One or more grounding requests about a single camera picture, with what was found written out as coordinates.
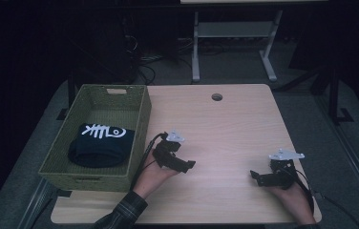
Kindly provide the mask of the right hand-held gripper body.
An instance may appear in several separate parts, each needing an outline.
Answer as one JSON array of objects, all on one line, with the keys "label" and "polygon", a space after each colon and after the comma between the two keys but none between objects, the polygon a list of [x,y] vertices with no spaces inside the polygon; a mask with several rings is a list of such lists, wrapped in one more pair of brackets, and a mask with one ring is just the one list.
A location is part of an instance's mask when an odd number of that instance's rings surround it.
[{"label": "right hand-held gripper body", "polygon": [[274,175],[278,177],[277,186],[284,190],[288,189],[294,182],[300,179],[294,165],[295,159],[305,158],[303,153],[296,153],[285,149],[279,149],[275,154],[268,156],[270,159],[269,166]]}]

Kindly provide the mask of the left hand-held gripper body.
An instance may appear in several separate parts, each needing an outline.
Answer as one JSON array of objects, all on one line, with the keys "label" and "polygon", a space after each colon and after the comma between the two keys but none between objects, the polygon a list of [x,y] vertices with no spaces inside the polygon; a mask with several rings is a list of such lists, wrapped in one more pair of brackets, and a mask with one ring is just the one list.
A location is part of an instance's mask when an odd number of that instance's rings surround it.
[{"label": "left hand-held gripper body", "polygon": [[162,134],[162,141],[157,145],[153,156],[159,167],[184,168],[185,162],[175,156],[184,138],[176,131]]}]

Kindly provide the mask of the dark blue fishbone print garment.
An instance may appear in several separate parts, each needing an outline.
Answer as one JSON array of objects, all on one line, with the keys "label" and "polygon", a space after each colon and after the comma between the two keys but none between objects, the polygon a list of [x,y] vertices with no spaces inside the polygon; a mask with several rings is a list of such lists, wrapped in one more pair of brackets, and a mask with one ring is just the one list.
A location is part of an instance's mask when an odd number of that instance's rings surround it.
[{"label": "dark blue fishbone print garment", "polygon": [[131,154],[135,132],[120,127],[83,123],[70,144],[68,159],[88,168],[110,168]]}]

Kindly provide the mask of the green woven basket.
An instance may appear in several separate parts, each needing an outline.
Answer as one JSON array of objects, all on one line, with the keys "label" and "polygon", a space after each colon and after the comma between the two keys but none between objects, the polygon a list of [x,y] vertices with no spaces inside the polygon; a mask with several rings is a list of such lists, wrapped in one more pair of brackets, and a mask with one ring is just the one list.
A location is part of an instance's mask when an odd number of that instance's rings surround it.
[{"label": "green woven basket", "polygon": [[[83,85],[39,175],[62,190],[127,192],[143,158],[151,109],[151,99],[143,85]],[[133,130],[135,136],[128,158],[112,168],[86,168],[71,162],[69,148],[84,123]]]}]

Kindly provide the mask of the person's left hand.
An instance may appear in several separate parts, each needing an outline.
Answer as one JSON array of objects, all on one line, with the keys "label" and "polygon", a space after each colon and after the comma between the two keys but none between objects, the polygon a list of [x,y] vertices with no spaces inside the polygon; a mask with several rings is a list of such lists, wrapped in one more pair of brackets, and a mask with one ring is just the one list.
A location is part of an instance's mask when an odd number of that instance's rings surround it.
[{"label": "person's left hand", "polygon": [[153,155],[146,158],[145,166],[140,173],[133,191],[147,199],[153,192],[155,192],[167,179],[177,175],[178,172],[168,168],[160,168],[155,162]]}]

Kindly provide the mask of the person's right hand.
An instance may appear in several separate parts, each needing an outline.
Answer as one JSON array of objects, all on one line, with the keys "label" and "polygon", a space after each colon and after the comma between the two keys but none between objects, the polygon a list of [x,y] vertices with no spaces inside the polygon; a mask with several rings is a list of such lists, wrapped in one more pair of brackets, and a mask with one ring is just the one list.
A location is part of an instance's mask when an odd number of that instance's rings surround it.
[{"label": "person's right hand", "polygon": [[286,190],[280,187],[266,187],[265,190],[274,195],[282,203],[299,226],[316,223],[305,192],[297,183],[293,183]]}]

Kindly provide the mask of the black metal stand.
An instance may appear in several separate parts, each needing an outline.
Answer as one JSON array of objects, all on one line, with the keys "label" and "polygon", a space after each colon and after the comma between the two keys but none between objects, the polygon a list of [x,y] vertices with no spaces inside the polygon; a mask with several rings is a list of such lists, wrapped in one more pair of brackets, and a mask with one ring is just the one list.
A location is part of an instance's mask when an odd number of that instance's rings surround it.
[{"label": "black metal stand", "polygon": [[329,69],[328,116],[332,123],[339,126],[342,122],[353,122],[353,118],[345,108],[338,107],[339,75],[332,66]]}]

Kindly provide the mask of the aluminium floor rail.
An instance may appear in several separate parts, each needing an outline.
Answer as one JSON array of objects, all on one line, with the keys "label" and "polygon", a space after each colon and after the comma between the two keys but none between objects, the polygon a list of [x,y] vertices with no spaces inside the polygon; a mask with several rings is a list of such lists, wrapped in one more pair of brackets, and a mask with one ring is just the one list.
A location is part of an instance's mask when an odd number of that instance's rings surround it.
[{"label": "aluminium floor rail", "polygon": [[17,229],[32,229],[41,214],[52,201],[54,188],[44,178],[39,180],[39,183],[34,190],[22,218],[20,219]]},{"label": "aluminium floor rail", "polygon": [[327,119],[327,124],[336,135],[339,144],[348,158],[348,164],[359,181],[359,151],[355,149],[353,141],[349,139],[344,129],[345,124],[358,124],[358,121],[352,117],[346,108],[337,108],[336,113],[333,115],[329,109],[331,103],[321,96],[316,96],[315,102]]}]

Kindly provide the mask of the white metal stand frame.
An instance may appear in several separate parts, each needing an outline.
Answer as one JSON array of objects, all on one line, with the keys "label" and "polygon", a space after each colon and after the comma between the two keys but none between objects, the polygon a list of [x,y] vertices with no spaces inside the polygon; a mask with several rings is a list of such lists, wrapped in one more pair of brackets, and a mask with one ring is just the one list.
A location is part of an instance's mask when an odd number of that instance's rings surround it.
[{"label": "white metal stand frame", "polygon": [[283,12],[278,10],[272,21],[257,22],[201,22],[199,13],[194,14],[193,51],[192,51],[192,81],[201,80],[199,61],[199,40],[201,38],[266,38],[267,43],[259,51],[267,77],[271,82],[277,80],[269,60],[269,55],[275,40]]}]

